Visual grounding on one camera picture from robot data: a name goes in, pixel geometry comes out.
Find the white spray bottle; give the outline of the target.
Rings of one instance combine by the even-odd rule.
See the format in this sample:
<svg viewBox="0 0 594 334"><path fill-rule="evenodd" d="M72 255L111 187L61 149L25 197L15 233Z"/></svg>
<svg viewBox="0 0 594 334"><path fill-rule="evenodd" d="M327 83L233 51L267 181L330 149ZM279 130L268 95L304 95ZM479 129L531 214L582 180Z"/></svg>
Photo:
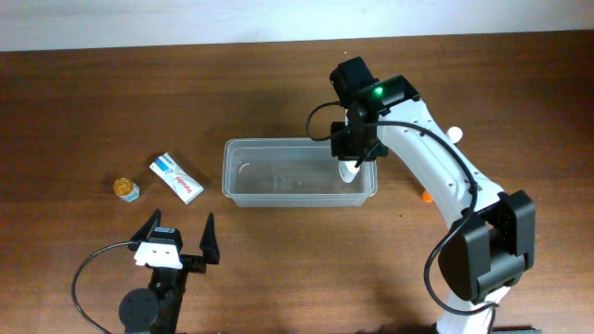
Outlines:
<svg viewBox="0 0 594 334"><path fill-rule="evenodd" d="M360 171L360 166L356 161L340 161L339 175L343 182L352 183Z"/></svg>

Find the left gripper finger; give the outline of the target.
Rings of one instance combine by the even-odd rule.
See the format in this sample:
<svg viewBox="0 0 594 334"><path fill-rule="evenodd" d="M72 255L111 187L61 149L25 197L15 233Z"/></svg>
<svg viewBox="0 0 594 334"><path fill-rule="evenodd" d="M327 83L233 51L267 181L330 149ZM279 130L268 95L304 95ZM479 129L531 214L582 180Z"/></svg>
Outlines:
<svg viewBox="0 0 594 334"><path fill-rule="evenodd" d="M206 225L200 239L200 250L202 251L202 259L206 264L219 264L220 250L216 239L214 215L212 212L210 212L208 215Z"/></svg>
<svg viewBox="0 0 594 334"><path fill-rule="evenodd" d="M149 239L150 234L155 227L161 225L161 210L156 209L149 217L148 221L144 223L130 238L132 242L143 242Z"/></svg>

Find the orange tube white cap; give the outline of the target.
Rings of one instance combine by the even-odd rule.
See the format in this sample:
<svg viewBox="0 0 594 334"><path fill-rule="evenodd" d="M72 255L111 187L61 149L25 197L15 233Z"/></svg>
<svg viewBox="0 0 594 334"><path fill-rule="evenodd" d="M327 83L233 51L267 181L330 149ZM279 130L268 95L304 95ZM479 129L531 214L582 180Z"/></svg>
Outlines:
<svg viewBox="0 0 594 334"><path fill-rule="evenodd" d="M427 203L433 202L433 197L426 190L421 193L421 198Z"/></svg>

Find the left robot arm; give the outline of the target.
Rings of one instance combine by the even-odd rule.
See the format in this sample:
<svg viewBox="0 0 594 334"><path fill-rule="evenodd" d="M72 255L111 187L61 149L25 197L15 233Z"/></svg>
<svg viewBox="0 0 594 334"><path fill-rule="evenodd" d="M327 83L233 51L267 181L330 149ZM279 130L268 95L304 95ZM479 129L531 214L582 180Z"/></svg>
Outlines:
<svg viewBox="0 0 594 334"><path fill-rule="evenodd" d="M181 232L161 226L156 210L130 238L137 266L152 271L145 288L133 289L119 306L120 321L126 333L175 333L187 276L205 274L208 265L218 265L220 251L215 235L214 216L208 215L199 248L200 255L183 254Z"/></svg>

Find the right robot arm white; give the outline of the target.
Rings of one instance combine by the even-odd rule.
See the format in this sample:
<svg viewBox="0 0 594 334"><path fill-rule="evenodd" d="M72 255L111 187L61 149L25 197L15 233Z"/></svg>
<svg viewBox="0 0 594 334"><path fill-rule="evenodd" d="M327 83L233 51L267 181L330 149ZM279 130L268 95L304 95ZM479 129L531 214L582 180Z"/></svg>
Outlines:
<svg viewBox="0 0 594 334"><path fill-rule="evenodd" d="M433 197L448 231L431 251L423 280L438 264L450 288L435 333L489 333L497 307L535 262L536 207L479 171L440 129L402 75L374 77L362 58L329 76L345 119L331 127L331 154L350 183L361 165L393 152Z"/></svg>

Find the dark bottle white cap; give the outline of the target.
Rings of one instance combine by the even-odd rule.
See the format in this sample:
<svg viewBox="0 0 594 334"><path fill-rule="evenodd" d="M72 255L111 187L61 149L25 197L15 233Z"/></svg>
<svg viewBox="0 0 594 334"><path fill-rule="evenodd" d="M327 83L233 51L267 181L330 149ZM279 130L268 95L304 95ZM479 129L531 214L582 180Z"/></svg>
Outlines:
<svg viewBox="0 0 594 334"><path fill-rule="evenodd" d="M463 131L457 126L448 128L445 134L453 144L457 144L463 137Z"/></svg>

